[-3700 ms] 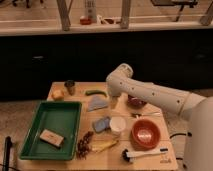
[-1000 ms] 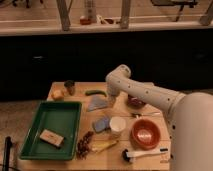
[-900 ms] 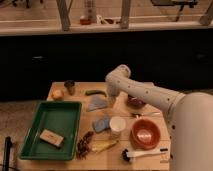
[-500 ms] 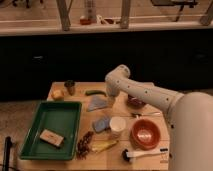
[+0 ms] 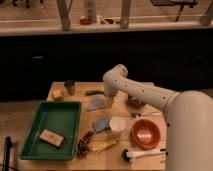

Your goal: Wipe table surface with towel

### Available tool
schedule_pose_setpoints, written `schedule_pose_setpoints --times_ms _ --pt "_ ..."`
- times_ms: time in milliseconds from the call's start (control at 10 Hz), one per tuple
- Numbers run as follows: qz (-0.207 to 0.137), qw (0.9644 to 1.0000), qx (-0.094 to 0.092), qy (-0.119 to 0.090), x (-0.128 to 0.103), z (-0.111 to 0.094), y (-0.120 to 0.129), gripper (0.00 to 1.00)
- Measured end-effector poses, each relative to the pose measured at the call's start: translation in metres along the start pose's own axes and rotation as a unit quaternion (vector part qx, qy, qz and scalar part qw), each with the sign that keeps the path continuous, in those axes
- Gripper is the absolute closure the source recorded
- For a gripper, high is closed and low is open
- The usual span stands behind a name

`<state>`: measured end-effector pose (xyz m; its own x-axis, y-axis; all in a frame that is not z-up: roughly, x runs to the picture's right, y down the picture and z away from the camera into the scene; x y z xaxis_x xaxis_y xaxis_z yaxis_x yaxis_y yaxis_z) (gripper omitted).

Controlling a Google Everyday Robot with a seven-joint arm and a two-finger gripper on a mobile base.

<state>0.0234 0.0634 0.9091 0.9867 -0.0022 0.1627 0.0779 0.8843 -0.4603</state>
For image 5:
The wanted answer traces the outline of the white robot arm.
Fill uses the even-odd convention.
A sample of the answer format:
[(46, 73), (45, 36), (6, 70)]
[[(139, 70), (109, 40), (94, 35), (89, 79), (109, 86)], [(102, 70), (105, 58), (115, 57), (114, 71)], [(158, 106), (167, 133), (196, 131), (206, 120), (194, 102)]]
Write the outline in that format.
[(122, 91), (160, 110), (166, 122), (166, 171), (213, 171), (213, 99), (200, 91), (176, 92), (127, 78), (118, 64), (103, 75), (105, 95)]

